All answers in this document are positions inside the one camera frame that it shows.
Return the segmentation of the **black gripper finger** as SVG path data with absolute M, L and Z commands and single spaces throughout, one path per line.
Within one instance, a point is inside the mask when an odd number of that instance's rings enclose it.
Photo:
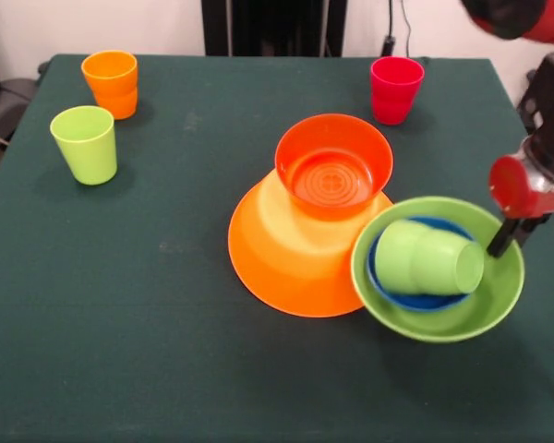
M 506 218 L 491 239 L 487 253 L 491 257 L 501 257 L 510 244 L 518 239 L 520 224 L 520 219 Z
M 523 247 L 535 229 L 538 226 L 545 224 L 550 217 L 550 214 L 544 214 L 541 217 L 520 219 L 515 231 L 515 240 L 518 245 Z

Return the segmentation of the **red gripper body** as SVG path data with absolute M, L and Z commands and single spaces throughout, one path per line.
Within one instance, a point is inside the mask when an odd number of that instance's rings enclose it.
M 554 179 L 524 155 L 506 155 L 492 165 L 490 194 L 509 219 L 532 219 L 554 213 Z

